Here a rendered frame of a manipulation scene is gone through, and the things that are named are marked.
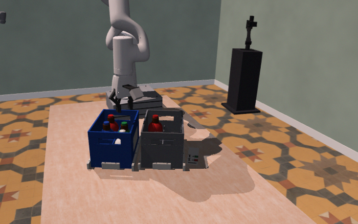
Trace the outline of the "blue bottle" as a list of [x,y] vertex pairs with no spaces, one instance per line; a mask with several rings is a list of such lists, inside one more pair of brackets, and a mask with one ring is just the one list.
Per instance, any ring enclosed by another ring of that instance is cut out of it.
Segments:
[[[104,121],[103,123],[103,129],[101,132],[114,132],[111,127],[109,121]],[[114,139],[114,138],[100,138],[100,139]]]

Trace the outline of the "red bottle with pink label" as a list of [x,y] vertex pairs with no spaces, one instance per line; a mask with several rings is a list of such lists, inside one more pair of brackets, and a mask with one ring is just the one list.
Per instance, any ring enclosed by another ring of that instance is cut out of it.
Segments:
[[152,122],[148,126],[149,132],[162,132],[162,124],[159,122],[158,115],[153,115]]

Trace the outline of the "white bottle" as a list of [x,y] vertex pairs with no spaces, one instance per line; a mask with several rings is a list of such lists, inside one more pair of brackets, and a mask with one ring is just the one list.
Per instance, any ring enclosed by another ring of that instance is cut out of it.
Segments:
[[[120,133],[126,133],[125,130],[120,130],[119,132],[120,132]],[[120,140],[120,139],[117,139],[117,140],[115,141],[115,144],[121,144],[121,140]]]

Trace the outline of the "green bottle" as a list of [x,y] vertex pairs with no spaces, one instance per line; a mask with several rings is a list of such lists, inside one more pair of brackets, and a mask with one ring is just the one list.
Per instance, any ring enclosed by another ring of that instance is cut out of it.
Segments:
[[121,123],[121,130],[125,130],[127,133],[130,132],[130,130],[128,129],[128,124],[127,124],[127,122],[122,122],[122,123]]

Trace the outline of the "blue plastic crate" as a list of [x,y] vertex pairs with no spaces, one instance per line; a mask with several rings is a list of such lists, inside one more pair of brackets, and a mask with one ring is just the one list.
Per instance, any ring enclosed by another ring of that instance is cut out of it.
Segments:
[[[108,121],[108,115],[130,115],[130,120],[114,120],[121,129],[121,123],[127,122],[129,133],[101,132],[104,121]],[[99,139],[114,138],[114,139]],[[131,169],[134,154],[139,139],[139,111],[103,109],[95,122],[88,130],[89,153],[91,167],[102,168],[102,162],[120,163],[120,168]],[[121,144],[115,144],[116,139]]]

